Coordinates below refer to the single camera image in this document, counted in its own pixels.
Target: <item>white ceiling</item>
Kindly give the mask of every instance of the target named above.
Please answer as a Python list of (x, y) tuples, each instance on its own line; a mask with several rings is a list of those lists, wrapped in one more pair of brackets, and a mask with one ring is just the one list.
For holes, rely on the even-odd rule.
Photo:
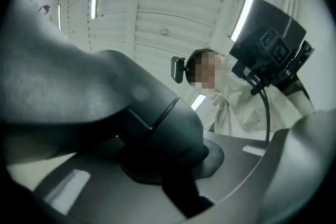
[[(189, 104), (197, 91), (170, 76), (172, 56), (188, 56), (210, 46), (228, 52), (244, 0), (98, 0), (91, 19), (91, 0), (57, 0), (62, 32), (85, 51), (117, 50), (135, 60)], [(297, 0), (267, 0), (296, 16)], [(200, 107), (201, 119), (209, 108)]]

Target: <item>ceiling beam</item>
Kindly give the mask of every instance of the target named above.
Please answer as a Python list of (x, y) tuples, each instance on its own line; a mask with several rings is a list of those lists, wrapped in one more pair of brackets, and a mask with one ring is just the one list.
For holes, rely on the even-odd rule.
[(214, 30), (211, 33), (209, 47), (213, 50), (220, 51), (223, 39), (227, 33), (223, 33), (225, 24), (228, 20), (233, 0), (223, 0), (220, 7)]
[(126, 16), (126, 47), (128, 56), (135, 59), (134, 55), (134, 39), (135, 39), (135, 25), (136, 13), (138, 11), (139, 0), (128, 0), (127, 2), (127, 16)]

